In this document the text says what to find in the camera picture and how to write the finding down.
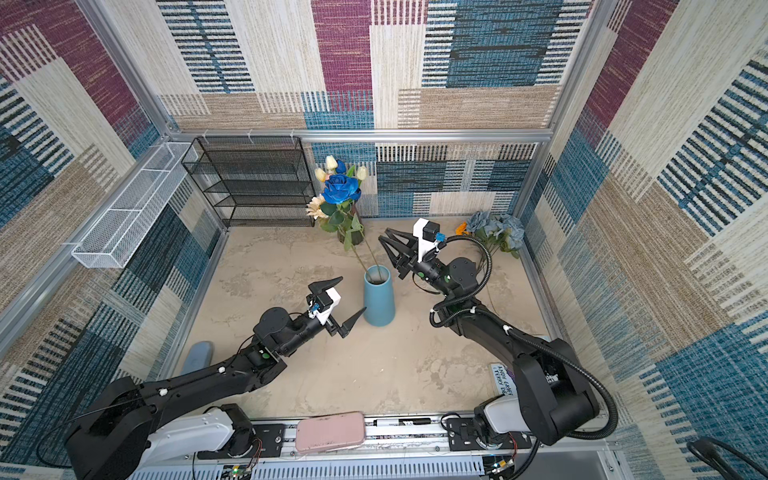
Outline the dusty blue rose bunch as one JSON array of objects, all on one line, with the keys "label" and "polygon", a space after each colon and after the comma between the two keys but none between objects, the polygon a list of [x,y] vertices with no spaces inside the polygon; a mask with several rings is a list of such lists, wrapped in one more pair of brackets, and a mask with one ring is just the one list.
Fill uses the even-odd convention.
[{"label": "dusty blue rose bunch", "polygon": [[524,227],[513,215],[477,211],[464,226],[464,235],[477,239],[491,255],[504,252],[518,258],[519,251],[524,247]]}]

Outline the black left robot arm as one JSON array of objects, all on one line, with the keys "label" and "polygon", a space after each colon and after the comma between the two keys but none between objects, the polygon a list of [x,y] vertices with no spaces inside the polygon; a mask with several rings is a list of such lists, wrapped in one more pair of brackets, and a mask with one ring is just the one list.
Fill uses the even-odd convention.
[{"label": "black left robot arm", "polygon": [[143,466],[199,452],[247,456],[258,443],[253,423],[226,398],[271,383],[286,369],[286,358],[320,332],[351,332],[358,314],[343,323],[332,315],[340,281],[309,284],[307,309],[297,318],[282,307],[266,310],[253,336],[219,363],[154,382],[111,382],[65,435],[75,476],[126,479]]}]

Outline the dark blue artificial rose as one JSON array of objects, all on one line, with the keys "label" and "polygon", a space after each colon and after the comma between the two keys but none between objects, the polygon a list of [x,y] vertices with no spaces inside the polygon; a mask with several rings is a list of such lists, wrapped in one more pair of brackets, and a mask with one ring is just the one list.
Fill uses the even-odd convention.
[{"label": "dark blue artificial rose", "polygon": [[[346,199],[353,199],[356,206],[356,202],[362,195],[360,184],[361,181],[354,176],[334,173],[328,176],[324,182],[324,189],[321,195],[331,203],[340,203]],[[374,265],[380,265],[366,238],[364,244],[369,250]]]}]

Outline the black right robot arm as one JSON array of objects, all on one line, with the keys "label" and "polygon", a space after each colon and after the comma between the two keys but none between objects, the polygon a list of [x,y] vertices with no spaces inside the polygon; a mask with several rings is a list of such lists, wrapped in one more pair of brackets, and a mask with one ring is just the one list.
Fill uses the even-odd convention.
[{"label": "black right robot arm", "polygon": [[447,237],[439,224],[420,219],[411,233],[386,229],[379,242],[399,278],[419,277],[442,301],[430,310],[435,328],[448,328],[493,354],[513,373],[517,391],[515,430],[531,433],[545,445],[564,437],[600,440],[618,426],[616,402],[609,390],[578,361],[561,339],[548,341],[523,332],[489,310],[478,294],[488,283],[465,257],[443,263],[439,253],[461,236]]}]

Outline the teal ceramic vase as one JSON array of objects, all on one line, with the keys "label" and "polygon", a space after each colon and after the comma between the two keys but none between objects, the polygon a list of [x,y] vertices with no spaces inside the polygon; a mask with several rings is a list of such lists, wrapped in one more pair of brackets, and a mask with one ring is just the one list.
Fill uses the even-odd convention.
[{"label": "teal ceramic vase", "polygon": [[364,277],[365,320],[372,326],[384,327],[395,318],[394,289],[389,270],[381,265],[371,266]]}]

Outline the red glass vase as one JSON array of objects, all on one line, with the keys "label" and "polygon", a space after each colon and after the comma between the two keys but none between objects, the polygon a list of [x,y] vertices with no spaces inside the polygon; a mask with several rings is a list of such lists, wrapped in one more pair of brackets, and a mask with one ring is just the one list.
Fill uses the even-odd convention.
[{"label": "red glass vase", "polygon": [[338,241],[342,244],[349,243],[352,246],[357,246],[363,242],[365,228],[362,225],[355,206],[352,206],[350,210],[345,213],[345,218],[340,224],[336,234]]}]

